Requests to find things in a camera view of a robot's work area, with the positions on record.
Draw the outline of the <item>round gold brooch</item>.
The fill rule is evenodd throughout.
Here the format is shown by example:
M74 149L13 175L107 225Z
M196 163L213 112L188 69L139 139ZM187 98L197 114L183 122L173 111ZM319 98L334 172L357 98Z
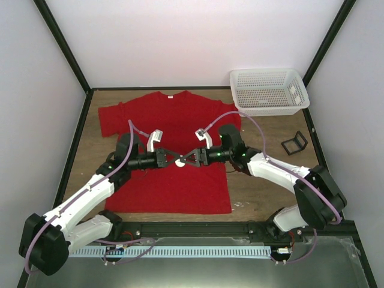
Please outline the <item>round gold brooch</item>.
M178 167L184 167L184 166L185 166L185 163L181 162L180 160L176 160L176 161L175 161L175 164L176 164Z

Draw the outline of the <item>red t-shirt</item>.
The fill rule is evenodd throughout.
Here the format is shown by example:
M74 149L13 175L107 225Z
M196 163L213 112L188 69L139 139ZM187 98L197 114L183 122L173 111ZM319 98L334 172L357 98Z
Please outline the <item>red t-shirt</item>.
M211 100L189 91L173 95L153 92L126 103L98 110L101 135L122 136L128 123L143 132L163 132L160 147L181 155L203 146L196 130L229 112L210 130L214 145L220 144L218 129L224 124L241 128L234 104ZM105 208L118 213L229 214L232 211L224 164L193 167L176 164L163 169L133 171L131 179L111 197Z

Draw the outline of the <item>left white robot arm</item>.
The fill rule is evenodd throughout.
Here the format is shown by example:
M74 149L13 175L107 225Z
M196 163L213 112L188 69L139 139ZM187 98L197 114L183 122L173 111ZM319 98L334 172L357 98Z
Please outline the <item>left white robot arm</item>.
M154 131L143 152L139 151L138 135L124 134L78 192L44 215L32 214L26 219L19 254L25 258L27 273L31 274L30 267L34 266L45 275L53 275L76 250L92 242L117 243L122 237L121 217L103 210L87 221L83 218L122 188L132 171L162 169L180 158L176 152L154 147L161 134Z

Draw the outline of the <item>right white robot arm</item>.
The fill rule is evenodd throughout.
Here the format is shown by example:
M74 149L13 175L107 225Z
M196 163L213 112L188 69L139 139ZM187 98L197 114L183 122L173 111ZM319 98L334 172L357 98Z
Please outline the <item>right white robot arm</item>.
M214 146L207 132L197 130L196 136L205 140L206 146L179 160L196 167L228 161L238 172L266 179L293 193L296 204L279 209L265 223L270 240L279 242L300 227L322 230L329 224L340 223L347 200L326 168L294 166L264 155L261 150L247 146L233 124L221 126L218 133L221 144Z

